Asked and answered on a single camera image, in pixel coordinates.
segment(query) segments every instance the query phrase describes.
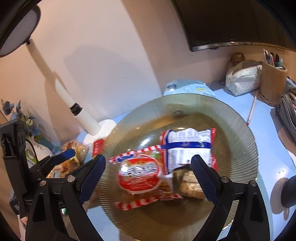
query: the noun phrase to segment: gray fabric bag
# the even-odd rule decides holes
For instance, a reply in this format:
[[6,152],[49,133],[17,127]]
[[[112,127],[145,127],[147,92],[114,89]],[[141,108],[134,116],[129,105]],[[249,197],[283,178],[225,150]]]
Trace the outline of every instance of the gray fabric bag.
[[293,97],[290,93],[296,96],[296,88],[290,87],[287,94],[281,95],[279,104],[276,107],[276,115],[283,121],[296,142],[296,113],[292,104]]

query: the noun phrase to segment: wooden pen holder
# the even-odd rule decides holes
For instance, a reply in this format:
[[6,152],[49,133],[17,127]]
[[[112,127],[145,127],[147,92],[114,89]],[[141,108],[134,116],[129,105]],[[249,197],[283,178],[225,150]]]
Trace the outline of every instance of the wooden pen holder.
[[277,69],[262,61],[259,95],[270,106],[276,106],[284,93],[288,70],[285,66],[282,67],[283,69]]

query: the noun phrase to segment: blue tabletop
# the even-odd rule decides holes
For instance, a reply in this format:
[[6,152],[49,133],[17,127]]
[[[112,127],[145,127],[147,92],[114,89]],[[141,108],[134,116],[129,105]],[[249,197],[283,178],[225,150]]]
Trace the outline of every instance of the blue tabletop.
[[[214,91],[217,99],[231,106],[244,120],[247,120],[254,92],[235,97],[218,82],[209,84],[209,87]],[[118,123],[127,114],[113,120]],[[274,108],[265,104],[259,96],[249,127],[254,134],[259,154],[259,173],[256,181],[266,205],[271,240],[274,240],[295,211],[295,207],[284,209],[281,206],[280,192],[283,182],[296,175],[296,168],[287,149],[278,137],[279,129],[283,128],[282,123],[276,117]],[[86,133],[81,133],[78,140],[83,141],[85,135]],[[124,234],[108,219],[101,206],[89,209],[87,215],[105,241],[125,240],[123,239]],[[224,237],[229,228],[230,226],[223,230],[219,238]]]

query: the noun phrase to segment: black monitor screen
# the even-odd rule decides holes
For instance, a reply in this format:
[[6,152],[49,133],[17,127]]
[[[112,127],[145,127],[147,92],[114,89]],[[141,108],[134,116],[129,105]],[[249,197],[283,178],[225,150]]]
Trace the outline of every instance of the black monitor screen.
[[256,0],[173,0],[191,51],[228,45],[295,50],[280,25]]

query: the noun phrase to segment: metal screw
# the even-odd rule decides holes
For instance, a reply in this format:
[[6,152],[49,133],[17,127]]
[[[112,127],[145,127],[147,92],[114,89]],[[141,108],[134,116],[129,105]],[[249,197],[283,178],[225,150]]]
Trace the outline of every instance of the metal screw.
[[221,181],[224,182],[224,183],[228,183],[229,178],[228,177],[221,177]]
[[40,185],[41,187],[43,187],[45,184],[46,184],[46,181],[45,181],[45,180],[43,180],[43,181],[41,181],[41,182],[39,183],[39,185]]
[[68,182],[74,182],[75,181],[75,177],[74,176],[69,176],[68,178],[67,178],[67,181]]
[[255,182],[255,181],[250,181],[250,184],[253,186],[253,187],[255,187],[255,186],[257,186],[257,182]]

